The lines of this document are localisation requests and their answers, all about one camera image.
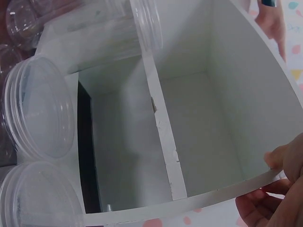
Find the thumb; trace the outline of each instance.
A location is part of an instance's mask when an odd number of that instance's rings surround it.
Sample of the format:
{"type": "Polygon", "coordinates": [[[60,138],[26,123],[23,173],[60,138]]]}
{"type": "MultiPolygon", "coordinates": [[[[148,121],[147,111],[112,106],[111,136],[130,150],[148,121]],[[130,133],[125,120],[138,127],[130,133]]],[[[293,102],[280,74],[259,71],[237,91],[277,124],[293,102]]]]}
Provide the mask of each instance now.
{"type": "Polygon", "coordinates": [[[289,145],[283,145],[276,148],[273,152],[267,152],[264,160],[271,169],[282,169],[283,160],[289,145]]]}

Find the clear plastic container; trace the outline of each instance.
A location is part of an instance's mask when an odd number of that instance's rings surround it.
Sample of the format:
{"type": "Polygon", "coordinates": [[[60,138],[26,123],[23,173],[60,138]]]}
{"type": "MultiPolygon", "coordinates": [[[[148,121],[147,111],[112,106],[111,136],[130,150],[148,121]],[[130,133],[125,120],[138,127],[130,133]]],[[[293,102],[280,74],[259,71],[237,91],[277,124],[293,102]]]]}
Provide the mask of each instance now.
{"type": "Polygon", "coordinates": [[[6,12],[8,34],[17,47],[35,49],[45,23],[96,2],[102,5],[102,20],[123,16],[123,7],[112,0],[12,0],[6,12]]]}
{"type": "Polygon", "coordinates": [[[74,139],[74,116],[64,78],[36,56],[14,67],[5,81],[2,113],[19,152],[32,159],[63,157],[74,139]]]}
{"type": "Polygon", "coordinates": [[[6,12],[6,26],[14,45],[23,50],[34,49],[43,31],[38,14],[28,0],[12,0],[6,12]]]}
{"type": "Polygon", "coordinates": [[[64,73],[75,73],[100,64],[160,49],[160,19],[154,0],[115,0],[122,17],[104,20],[99,1],[70,12],[48,25],[54,31],[39,46],[44,53],[58,46],[63,59],[52,59],[64,73]]]}
{"type": "Polygon", "coordinates": [[[84,227],[76,192],[46,162],[0,169],[0,226],[84,227]]]}

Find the white organizer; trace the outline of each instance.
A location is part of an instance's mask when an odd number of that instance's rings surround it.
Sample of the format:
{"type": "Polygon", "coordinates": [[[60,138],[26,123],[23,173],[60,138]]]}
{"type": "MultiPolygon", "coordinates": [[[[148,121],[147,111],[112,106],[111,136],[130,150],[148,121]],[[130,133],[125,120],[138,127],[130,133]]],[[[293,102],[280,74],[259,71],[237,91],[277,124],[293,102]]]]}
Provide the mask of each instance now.
{"type": "MultiPolygon", "coordinates": [[[[68,77],[75,106],[78,77],[92,97],[100,197],[115,210],[86,215],[87,226],[173,216],[255,190],[278,174],[264,153],[303,131],[302,94],[244,10],[232,0],[157,5],[163,50],[68,77]]],[[[39,51],[55,60],[49,50],[39,51]]],[[[77,153],[75,140],[57,165],[84,208],[77,153]]]]}

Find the finger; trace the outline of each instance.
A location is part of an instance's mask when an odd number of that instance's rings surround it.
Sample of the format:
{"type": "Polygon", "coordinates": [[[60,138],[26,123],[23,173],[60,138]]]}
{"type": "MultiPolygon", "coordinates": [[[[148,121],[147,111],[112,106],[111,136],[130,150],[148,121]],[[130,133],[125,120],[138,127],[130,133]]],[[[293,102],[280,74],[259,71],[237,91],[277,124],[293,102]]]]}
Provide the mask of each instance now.
{"type": "Polygon", "coordinates": [[[286,195],[292,183],[288,179],[281,179],[262,188],[264,192],[286,195]]]}
{"type": "Polygon", "coordinates": [[[264,160],[271,169],[282,169],[285,153],[289,145],[283,145],[276,148],[273,152],[267,152],[264,155],[264,160]]]}
{"type": "Polygon", "coordinates": [[[267,220],[270,220],[271,217],[273,216],[273,212],[268,209],[267,207],[263,206],[263,205],[258,205],[257,206],[257,210],[258,212],[263,216],[265,217],[267,220]]]}
{"type": "Polygon", "coordinates": [[[267,193],[263,192],[261,189],[257,189],[251,193],[246,194],[246,197],[254,204],[258,206],[260,202],[268,196],[267,193]]]}
{"type": "Polygon", "coordinates": [[[303,133],[289,143],[283,161],[283,169],[292,183],[303,175],[303,133]]]}
{"type": "Polygon", "coordinates": [[[236,205],[241,218],[249,227],[265,227],[267,225],[268,220],[260,214],[246,195],[236,198],[236,205]]]}
{"type": "Polygon", "coordinates": [[[281,202],[282,199],[269,195],[261,202],[261,205],[267,208],[272,213],[274,213],[276,209],[279,207],[279,205],[281,204],[281,202]]]}
{"type": "Polygon", "coordinates": [[[303,176],[289,189],[287,195],[272,216],[268,227],[303,226],[303,176]]]}
{"type": "Polygon", "coordinates": [[[286,62],[286,52],[285,52],[285,39],[280,40],[277,42],[278,43],[278,49],[281,57],[283,60],[286,62]]]}

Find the pink dot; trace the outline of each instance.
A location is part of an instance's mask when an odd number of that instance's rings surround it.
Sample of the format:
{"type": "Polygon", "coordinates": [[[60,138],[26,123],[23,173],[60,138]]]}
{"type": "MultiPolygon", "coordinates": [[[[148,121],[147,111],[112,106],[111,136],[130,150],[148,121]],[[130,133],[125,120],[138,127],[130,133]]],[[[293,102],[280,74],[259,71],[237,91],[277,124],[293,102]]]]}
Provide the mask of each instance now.
{"type": "Polygon", "coordinates": [[[296,13],[298,16],[303,17],[303,15],[302,15],[302,13],[300,12],[300,10],[297,9],[297,10],[295,11],[295,13],[296,13]]]}
{"type": "Polygon", "coordinates": [[[184,222],[185,225],[188,225],[188,226],[191,224],[191,220],[188,216],[183,218],[183,222],[184,222]]]}
{"type": "Polygon", "coordinates": [[[292,48],[293,54],[299,54],[301,52],[301,45],[295,45],[292,48]]]}
{"type": "Polygon", "coordinates": [[[199,209],[195,209],[194,212],[196,213],[200,213],[202,211],[202,208],[199,208],[199,209]]]}
{"type": "Polygon", "coordinates": [[[299,84],[299,88],[303,92],[303,84],[299,84]]]}
{"type": "Polygon", "coordinates": [[[153,219],[145,221],[143,227],[162,227],[162,221],[160,219],[153,219]]]}
{"type": "Polygon", "coordinates": [[[247,227],[247,225],[242,220],[242,218],[238,218],[236,225],[239,226],[239,227],[247,227]]]}

